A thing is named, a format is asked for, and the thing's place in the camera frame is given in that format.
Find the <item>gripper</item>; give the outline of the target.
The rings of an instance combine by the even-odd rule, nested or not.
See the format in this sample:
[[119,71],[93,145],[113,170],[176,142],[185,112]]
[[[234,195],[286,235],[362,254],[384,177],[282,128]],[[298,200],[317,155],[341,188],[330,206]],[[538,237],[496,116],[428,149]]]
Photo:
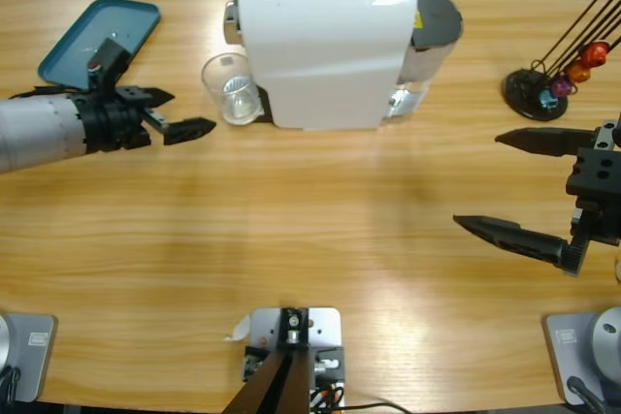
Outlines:
[[539,155],[576,155],[566,192],[576,197],[570,245],[559,237],[523,229],[518,223],[482,215],[454,215],[471,234],[505,251],[549,263],[579,275],[592,241],[620,243],[619,123],[604,122],[594,130],[520,128],[495,138],[496,143]]
[[[101,91],[73,94],[72,102],[84,129],[85,153],[150,145],[150,135],[143,127],[143,111],[158,108],[174,98],[174,94],[163,89],[139,86],[117,87],[111,94]],[[204,117],[187,118],[170,123],[163,142],[174,145],[198,140],[215,127],[214,121]]]

